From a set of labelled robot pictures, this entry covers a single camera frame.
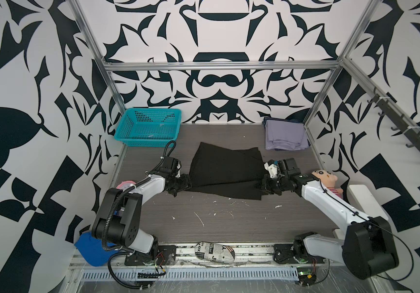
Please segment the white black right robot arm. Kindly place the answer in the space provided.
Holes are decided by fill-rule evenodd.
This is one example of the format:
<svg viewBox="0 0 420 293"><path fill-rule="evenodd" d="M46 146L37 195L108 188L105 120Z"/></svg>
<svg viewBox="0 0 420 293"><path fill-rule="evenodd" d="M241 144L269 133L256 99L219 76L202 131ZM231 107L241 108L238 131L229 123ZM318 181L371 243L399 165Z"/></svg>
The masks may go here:
<svg viewBox="0 0 420 293"><path fill-rule="evenodd" d="M347 203L342 189L335 187L337 176L326 170L301 173L293 158L270 160L264 168L268 173L261 182L263 192L277 195L295 192L322 211L344 235L338 239L315 232L300 234L289 252L275 251L276 262L294 258L303 263L318 256L345 265L360 280L381 276L399 266L395 245L398 236L392 232L390 223L382 216L370 216Z"/></svg>

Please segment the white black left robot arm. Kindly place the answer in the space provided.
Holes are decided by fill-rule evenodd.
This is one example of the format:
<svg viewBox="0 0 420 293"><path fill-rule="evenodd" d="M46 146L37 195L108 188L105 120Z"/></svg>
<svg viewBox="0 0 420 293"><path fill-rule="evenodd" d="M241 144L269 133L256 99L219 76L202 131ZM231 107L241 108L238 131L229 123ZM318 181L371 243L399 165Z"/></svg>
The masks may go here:
<svg viewBox="0 0 420 293"><path fill-rule="evenodd" d="M142 205L163 192L176 197L191 188L189 175L180 173L180 160L171 156L176 145L174 140L166 144L159 163L144 179L124 190L106 191L91 229L103 250L134 253L147 262L158 256L158 239L140 229Z"/></svg>

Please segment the black garment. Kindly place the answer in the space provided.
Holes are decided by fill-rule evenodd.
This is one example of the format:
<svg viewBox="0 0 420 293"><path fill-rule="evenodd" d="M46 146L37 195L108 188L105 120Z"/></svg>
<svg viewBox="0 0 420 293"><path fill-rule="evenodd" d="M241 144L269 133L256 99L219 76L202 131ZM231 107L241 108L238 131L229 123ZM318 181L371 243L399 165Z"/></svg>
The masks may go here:
<svg viewBox="0 0 420 293"><path fill-rule="evenodd" d="M267 174L257 147L230 150L202 142L190 165L191 192L261 200L258 185Z"/></svg>

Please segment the lilac skirt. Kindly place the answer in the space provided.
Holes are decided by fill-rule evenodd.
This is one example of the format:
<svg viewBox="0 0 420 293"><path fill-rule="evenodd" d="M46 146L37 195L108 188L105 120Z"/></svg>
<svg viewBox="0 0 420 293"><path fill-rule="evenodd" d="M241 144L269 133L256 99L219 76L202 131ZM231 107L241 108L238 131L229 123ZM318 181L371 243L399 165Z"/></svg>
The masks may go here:
<svg viewBox="0 0 420 293"><path fill-rule="evenodd" d="M301 151L310 146L301 123L268 121L263 125L266 150Z"/></svg>

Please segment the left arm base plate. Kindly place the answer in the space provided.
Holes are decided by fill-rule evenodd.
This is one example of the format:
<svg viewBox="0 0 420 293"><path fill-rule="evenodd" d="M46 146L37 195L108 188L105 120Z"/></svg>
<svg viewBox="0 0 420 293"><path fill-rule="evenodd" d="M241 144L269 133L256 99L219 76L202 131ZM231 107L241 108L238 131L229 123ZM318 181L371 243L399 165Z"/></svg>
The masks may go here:
<svg viewBox="0 0 420 293"><path fill-rule="evenodd" d="M176 245L155 245L148 253L134 252L125 258L126 266L145 266L157 264L167 266L175 262Z"/></svg>

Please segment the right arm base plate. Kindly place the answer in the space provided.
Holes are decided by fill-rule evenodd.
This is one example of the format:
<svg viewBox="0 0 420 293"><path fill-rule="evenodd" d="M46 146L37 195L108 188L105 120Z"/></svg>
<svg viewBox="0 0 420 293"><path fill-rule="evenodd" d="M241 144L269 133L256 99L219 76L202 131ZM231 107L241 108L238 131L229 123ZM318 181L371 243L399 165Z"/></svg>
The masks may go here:
<svg viewBox="0 0 420 293"><path fill-rule="evenodd" d="M273 260L277 264L303 264L306 263L306 256L301 253L298 243L275 244L273 246Z"/></svg>

